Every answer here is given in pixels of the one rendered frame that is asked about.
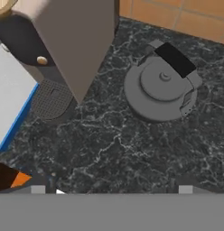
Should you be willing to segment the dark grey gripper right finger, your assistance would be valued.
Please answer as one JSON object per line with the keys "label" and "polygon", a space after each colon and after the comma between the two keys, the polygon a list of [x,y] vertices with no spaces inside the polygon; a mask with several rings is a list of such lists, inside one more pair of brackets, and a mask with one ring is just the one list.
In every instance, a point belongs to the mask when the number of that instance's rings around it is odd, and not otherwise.
{"label": "dark grey gripper right finger", "polygon": [[204,187],[197,180],[191,177],[180,177],[176,181],[179,194],[205,194],[205,193],[221,193],[221,189],[217,187]]}

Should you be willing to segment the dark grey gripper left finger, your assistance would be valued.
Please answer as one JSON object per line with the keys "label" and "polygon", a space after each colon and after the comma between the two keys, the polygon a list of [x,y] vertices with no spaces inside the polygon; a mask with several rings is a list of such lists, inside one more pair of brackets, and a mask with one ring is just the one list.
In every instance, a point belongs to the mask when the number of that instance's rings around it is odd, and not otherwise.
{"label": "dark grey gripper left finger", "polygon": [[54,194],[56,188],[54,187],[53,180],[45,177],[32,177],[25,182],[22,186],[15,188],[5,189],[1,194]]}

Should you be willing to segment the grey tray with blue rim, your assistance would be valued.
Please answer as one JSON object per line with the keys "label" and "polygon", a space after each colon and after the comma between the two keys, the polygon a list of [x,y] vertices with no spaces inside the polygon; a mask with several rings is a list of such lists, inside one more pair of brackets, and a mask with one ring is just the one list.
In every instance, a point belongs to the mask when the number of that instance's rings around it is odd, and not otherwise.
{"label": "grey tray with blue rim", "polygon": [[0,152],[14,139],[39,84],[0,42]]}

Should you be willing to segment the taupe cabinet door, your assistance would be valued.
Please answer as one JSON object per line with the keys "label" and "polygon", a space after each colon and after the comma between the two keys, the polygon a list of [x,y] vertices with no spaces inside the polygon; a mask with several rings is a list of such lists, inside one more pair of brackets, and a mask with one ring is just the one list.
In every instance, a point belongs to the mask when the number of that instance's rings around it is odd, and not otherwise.
{"label": "taupe cabinet door", "polygon": [[18,0],[77,102],[98,73],[118,25],[119,0]]}

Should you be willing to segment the black coffee machine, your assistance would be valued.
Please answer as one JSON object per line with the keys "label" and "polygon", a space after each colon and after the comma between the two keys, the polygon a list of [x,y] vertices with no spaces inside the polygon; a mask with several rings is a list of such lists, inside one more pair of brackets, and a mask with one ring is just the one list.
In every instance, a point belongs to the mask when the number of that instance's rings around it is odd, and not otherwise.
{"label": "black coffee machine", "polygon": [[0,19],[0,41],[27,69],[42,76],[33,97],[33,112],[42,121],[59,123],[78,104],[33,23],[13,14]]}

